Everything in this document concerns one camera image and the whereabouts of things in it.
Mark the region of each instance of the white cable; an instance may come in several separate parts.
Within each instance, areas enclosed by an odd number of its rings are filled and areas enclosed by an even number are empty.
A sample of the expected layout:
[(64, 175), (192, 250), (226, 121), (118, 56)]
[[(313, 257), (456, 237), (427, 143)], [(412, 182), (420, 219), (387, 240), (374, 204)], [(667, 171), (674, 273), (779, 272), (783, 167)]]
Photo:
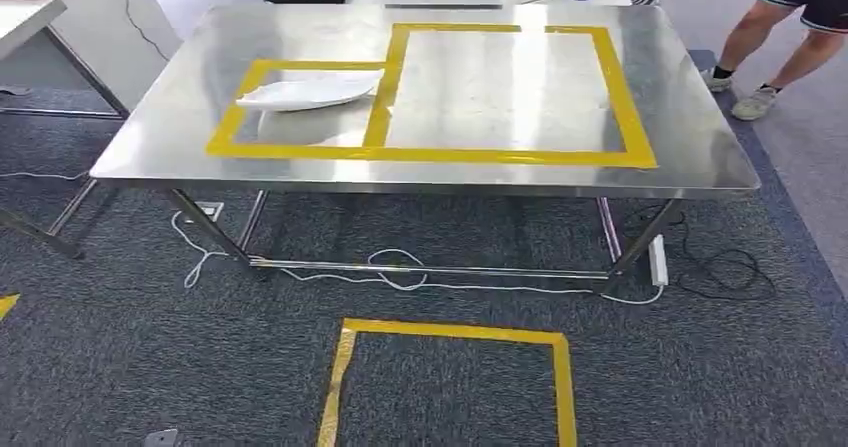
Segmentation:
[(62, 180), (77, 180), (88, 175), (88, 171), (80, 172), (77, 175), (59, 175), (59, 174), (33, 174), (32, 172), (12, 172), (9, 174), (0, 174), (0, 178), (4, 177), (32, 177), (35, 179), (62, 179)]
[[(176, 230), (177, 233), (180, 234), (180, 237), (182, 237), (183, 240), (185, 240), (186, 243), (189, 246), (191, 246), (194, 250), (203, 254), (203, 257), (200, 259), (200, 261), (197, 263), (197, 265), (195, 265), (194, 268), (191, 269), (191, 271), (189, 271), (188, 275), (185, 278), (185, 281), (183, 282), (183, 286), (186, 289), (190, 289), (190, 288), (194, 287), (195, 284), (197, 284), (198, 280), (200, 280), (200, 272), (201, 272), (201, 270), (203, 270), (203, 264), (210, 257), (213, 257), (213, 256), (226, 257), (228, 254), (226, 252), (211, 252), (211, 251), (208, 251), (208, 250), (204, 249), (203, 247), (197, 245), (196, 243), (192, 242), (191, 239), (188, 238), (188, 235), (186, 235), (186, 233), (177, 225), (177, 219), (179, 218), (181, 213), (182, 212), (177, 212), (176, 214), (174, 214), (173, 217), (171, 217), (171, 227), (173, 227), (174, 230)], [(380, 255), (388, 254), (388, 253), (397, 253), (397, 254), (405, 255), (408, 258), (410, 258), (413, 262), (424, 267), (424, 262), (421, 262), (421, 260), (419, 260), (418, 257), (415, 257), (414, 255), (410, 254), (409, 252), (407, 252), (403, 249), (378, 250), (377, 252), (374, 252), (373, 254), (369, 255), (366, 262), (368, 263), (368, 265), (373, 265), (373, 261), (374, 261), (375, 258), (379, 257)], [(251, 256), (251, 258), (258, 259), (258, 260), (265, 260), (264, 258), (259, 257), (259, 256)], [(427, 282), (427, 279), (428, 279), (427, 274), (421, 274), (422, 277), (421, 277), (421, 280), (418, 283), (415, 283), (415, 284), (412, 284), (412, 285), (400, 285), (400, 284), (390, 280), (382, 272), (377, 272), (377, 275), (379, 276), (379, 278), (377, 278), (377, 279), (375, 279), (375, 278), (351, 279), (350, 277), (345, 277), (343, 275), (337, 275), (337, 274), (314, 274), (314, 275), (305, 275), (304, 276), (304, 275), (296, 274), (295, 272), (293, 272), (289, 269), (278, 269), (278, 270), (285, 272), (286, 274), (290, 275), (292, 278), (294, 278), (295, 280), (298, 280), (300, 282), (310, 282), (310, 281), (318, 280), (318, 279), (333, 279), (333, 280), (341, 280), (343, 282), (347, 282), (347, 283), (350, 283), (350, 284), (378, 283), (378, 284), (386, 284), (386, 285), (388, 285), (388, 286), (390, 286), (394, 289), (401, 290), (401, 291), (404, 291), (404, 292), (412, 292), (412, 291), (418, 290), (422, 287), (435, 287), (435, 288), (454, 289), (454, 290), (504, 290), (504, 291), (524, 290), (524, 291), (531, 291), (531, 292), (541, 292), (543, 294), (593, 294), (594, 293), (594, 291), (589, 290), (589, 289), (550, 290), (550, 289), (540, 289), (540, 288), (537, 288), (537, 287), (524, 287), (524, 286), (499, 287), (499, 286), (494, 286), (494, 285), (437, 284), (437, 283)], [(647, 304), (656, 302), (660, 297), (662, 297), (663, 290), (664, 290), (663, 286), (657, 287), (656, 295), (654, 295), (653, 297), (651, 297), (650, 299), (647, 299), (647, 300), (619, 299), (618, 297), (613, 297), (611, 295), (606, 295), (606, 294), (601, 294), (601, 297), (603, 297), (607, 300), (611, 300), (613, 302), (620, 302), (622, 304), (647, 305)]]

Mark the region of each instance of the table leg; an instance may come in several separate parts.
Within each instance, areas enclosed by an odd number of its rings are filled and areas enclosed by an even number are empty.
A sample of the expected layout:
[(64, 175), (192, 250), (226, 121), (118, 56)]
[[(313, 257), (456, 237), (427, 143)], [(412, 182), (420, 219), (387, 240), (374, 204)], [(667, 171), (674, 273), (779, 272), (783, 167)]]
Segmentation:
[(0, 108), (0, 114), (6, 115), (28, 115), (44, 117), (65, 117), (77, 119), (101, 119), (101, 120), (126, 120), (130, 115), (129, 109), (109, 90), (95, 73), (83, 63), (65, 42), (57, 36), (50, 27), (45, 28), (44, 33), (53, 43), (56, 49), (65, 57), (83, 79), (109, 104), (114, 112), (88, 112), (80, 110), (56, 110), (56, 109), (30, 109), (30, 108)]
[(0, 225), (5, 225), (17, 230), (23, 234), (37, 239), (52, 247), (57, 252), (67, 255), (72, 259), (82, 257), (82, 252), (73, 245), (61, 240), (60, 238), (50, 235), (38, 227), (30, 224), (26, 220), (16, 216), (8, 210), (0, 208)]
[(610, 277), (619, 276), (627, 271), (630, 266), (636, 262), (642, 254), (644, 254), (654, 238), (662, 232), (668, 223), (674, 218), (674, 215), (680, 211), (683, 205), (681, 199), (670, 199), (662, 209), (657, 212), (657, 215), (648, 223), (645, 230), (636, 238), (636, 240), (621, 254), (621, 257), (615, 261), (610, 270)]
[(230, 254), (234, 259), (245, 266), (250, 266), (250, 258), (244, 250), (232, 241), (203, 210), (194, 203), (185, 192), (179, 189), (166, 191), (168, 199), (180, 209), (183, 214), (193, 220), (200, 228), (214, 240), (224, 252)]
[(612, 212), (609, 208), (609, 200), (606, 197), (595, 199), (598, 204), (598, 213), (601, 216), (601, 225), (604, 227), (604, 235), (607, 240), (607, 249), (610, 257), (615, 263), (621, 257), (621, 243), (618, 241), (618, 232), (615, 230), (615, 222), (612, 220)]
[(50, 235), (59, 235), (59, 232), (61, 232), (62, 229), (65, 228), (65, 224), (67, 224), (68, 221), (71, 220), (71, 217), (73, 217), (74, 214), (77, 213), (77, 210), (79, 210), (80, 205), (82, 205), (82, 202), (85, 200), (86, 197), (88, 197), (88, 194), (90, 194), (96, 186), (96, 180), (88, 179), (85, 185), (83, 185), (82, 188), (77, 191), (77, 195), (75, 195), (74, 198), (71, 199), (71, 201), (68, 203), (68, 205), (65, 206), (65, 210), (63, 210), (62, 213), (59, 214), (59, 217), (56, 218), (56, 220), (53, 222), (53, 225), (51, 225), (50, 228), (47, 229), (47, 233)]
[(268, 191), (260, 190), (259, 194), (256, 196), (256, 201), (253, 203), (253, 208), (250, 209), (250, 215), (247, 216), (247, 222), (244, 224), (244, 230), (241, 231), (241, 235), (239, 236), (238, 246), (242, 250), (247, 250), (247, 244), (250, 243), (250, 237), (253, 235), (253, 231), (256, 230), (256, 226), (259, 224), (259, 216), (262, 214), (262, 210), (265, 209), (265, 202), (268, 200)]

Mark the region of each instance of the leg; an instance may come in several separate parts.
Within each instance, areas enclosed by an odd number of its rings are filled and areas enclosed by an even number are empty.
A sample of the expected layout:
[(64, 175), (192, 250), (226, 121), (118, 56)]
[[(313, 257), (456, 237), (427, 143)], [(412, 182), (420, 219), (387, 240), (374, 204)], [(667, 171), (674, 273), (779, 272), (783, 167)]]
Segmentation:
[(47, 232), (44, 232), (38, 227), (30, 224), (29, 222), (25, 221), (24, 219), (21, 219), (20, 217), (7, 210), (0, 209), (0, 225), (5, 225), (7, 227), (17, 230), (18, 232), (26, 234), (36, 240), (44, 242), (45, 244), (52, 247), (53, 250), (61, 254), (67, 255), (72, 259), (82, 257), (82, 252), (73, 245), (62, 241), (58, 237), (52, 236)]
[(244, 229), (242, 229), (241, 235), (239, 235), (238, 246), (242, 250), (247, 249), (247, 244), (250, 243), (250, 236), (253, 235), (253, 231), (259, 224), (259, 216), (262, 214), (262, 210), (265, 208), (265, 202), (267, 200), (268, 191), (260, 190), (253, 203), (253, 208), (250, 209), (250, 215), (247, 216), (247, 222), (244, 224)]
[(215, 222), (212, 222), (203, 210), (194, 203), (188, 195), (185, 194), (182, 190), (173, 189), (166, 191), (168, 199), (177, 206), (188, 218), (193, 220), (197, 225), (200, 226), (201, 229), (214, 240), (221, 248), (224, 249), (224, 252), (233, 256), (234, 259), (239, 261), (241, 264), (245, 266), (250, 265), (250, 258), (247, 257), (247, 254), (233, 242), (227, 234), (225, 234)]
[(848, 34), (846, 13), (848, 0), (810, 0), (801, 16), (801, 21), (811, 28), (807, 38), (777, 77), (733, 107), (733, 115), (740, 120), (759, 119), (768, 113), (784, 87), (815, 71), (839, 52)]
[(115, 96), (115, 94), (109, 90), (109, 87), (107, 87), (85, 63), (77, 58), (76, 54), (74, 54), (70, 47), (68, 47), (50, 27), (43, 29), (42, 32), (53, 44), (56, 50), (65, 57), (74, 70), (76, 70), (77, 73), (85, 79), (88, 85), (100, 94), (103, 100), (109, 104), (114, 112), (2, 107), (0, 108), (0, 114), (76, 119), (126, 120), (130, 115), (129, 109), (127, 109), (126, 106), (124, 106), (124, 104)]
[(601, 226), (604, 228), (604, 236), (607, 240), (607, 249), (613, 263), (621, 257), (621, 244), (618, 241), (618, 232), (615, 230), (615, 223), (612, 220), (612, 212), (609, 208), (609, 200), (606, 197), (598, 197), (595, 199), (598, 205), (598, 213), (601, 216)]
[(727, 37), (718, 66), (734, 71), (766, 41), (771, 29), (797, 7), (757, 0)]
[(68, 221), (71, 220), (71, 217), (73, 217), (74, 214), (77, 213), (77, 210), (79, 210), (80, 206), (82, 205), (82, 202), (85, 200), (86, 197), (88, 197), (88, 194), (90, 194), (96, 186), (96, 180), (88, 179), (85, 185), (83, 185), (82, 188), (77, 192), (77, 195), (75, 195), (74, 198), (71, 199), (71, 201), (65, 207), (65, 210), (63, 210), (62, 213), (59, 214), (59, 217), (56, 219), (55, 222), (53, 222), (53, 225), (50, 226), (50, 229), (47, 230), (47, 233), (50, 235), (59, 235), (59, 232), (61, 232), (62, 229), (65, 228), (65, 224), (67, 224)]
[(683, 200), (681, 199), (670, 199), (666, 202), (663, 208), (648, 223), (645, 230), (633, 241), (633, 244), (627, 247), (624, 253), (621, 254), (621, 257), (612, 266), (610, 276), (622, 275), (642, 254), (647, 252), (654, 237), (662, 233), (662, 230), (674, 218), (674, 215), (680, 211), (682, 205)]
[(795, 50), (777, 77), (768, 85), (782, 89), (805, 77), (833, 58), (845, 45), (845, 35), (822, 30), (810, 30), (804, 42)]

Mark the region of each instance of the power strip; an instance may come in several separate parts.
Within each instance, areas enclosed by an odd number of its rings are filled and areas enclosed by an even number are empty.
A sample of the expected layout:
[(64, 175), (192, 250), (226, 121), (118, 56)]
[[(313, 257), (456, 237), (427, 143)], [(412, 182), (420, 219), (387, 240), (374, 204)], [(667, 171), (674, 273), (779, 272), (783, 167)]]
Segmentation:
[(668, 285), (668, 264), (665, 257), (665, 243), (663, 236), (654, 237), (648, 246), (648, 257), (651, 262), (651, 283), (657, 287)]

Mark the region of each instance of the black cable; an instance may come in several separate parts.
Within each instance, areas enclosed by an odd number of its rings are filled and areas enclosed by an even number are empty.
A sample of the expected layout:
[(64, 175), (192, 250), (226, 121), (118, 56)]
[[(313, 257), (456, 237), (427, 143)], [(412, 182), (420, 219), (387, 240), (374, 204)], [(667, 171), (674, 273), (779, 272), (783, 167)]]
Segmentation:
[(147, 34), (145, 34), (143, 30), (141, 30), (141, 27), (139, 27), (138, 24), (135, 23), (135, 19), (133, 19), (132, 14), (130, 13), (130, 0), (124, 0), (124, 12), (127, 15), (127, 20), (129, 20), (130, 24), (135, 27), (135, 30), (138, 31), (138, 33), (141, 35), (141, 38), (144, 39), (148, 44), (152, 45), (153, 48), (156, 49), (156, 52), (159, 54), (159, 57), (162, 57), (165, 62), (170, 61), (171, 59), (168, 58), (168, 56), (162, 52), (162, 49), (159, 48), (159, 45), (157, 45), (156, 42), (150, 40), (150, 38), (147, 37)]
[[(621, 222), (624, 236), (635, 237), (638, 235), (637, 231), (634, 230), (635, 228), (628, 225), (629, 223), (632, 224), (633, 219), (638, 218), (640, 223), (648, 222), (653, 217), (653, 214), (648, 215), (648, 213), (661, 208), (662, 205), (651, 205), (627, 215)], [(679, 249), (676, 249), (671, 242), (668, 242), (667, 236), (665, 237), (666, 257), (684, 261), (691, 266), (691, 268), (681, 272), (674, 281), (670, 281), (670, 286), (675, 286), (695, 295), (713, 300), (764, 301), (777, 296), (777, 287), (774, 281), (762, 271), (759, 262), (750, 252), (730, 248), (721, 250), (708, 257), (700, 258), (692, 254), (689, 249), (691, 228), (686, 220), (686, 214), (681, 212), (680, 220), (669, 223), (669, 227), (680, 228), (683, 233)], [(730, 284), (722, 280), (719, 275), (719, 272), (726, 272), (728, 268), (742, 268), (748, 271), (749, 275), (745, 282), (741, 284)], [(691, 279), (693, 276), (699, 276), (701, 279), (712, 283), (715, 286), (715, 291), (710, 292), (695, 289), (687, 285), (686, 279)]]

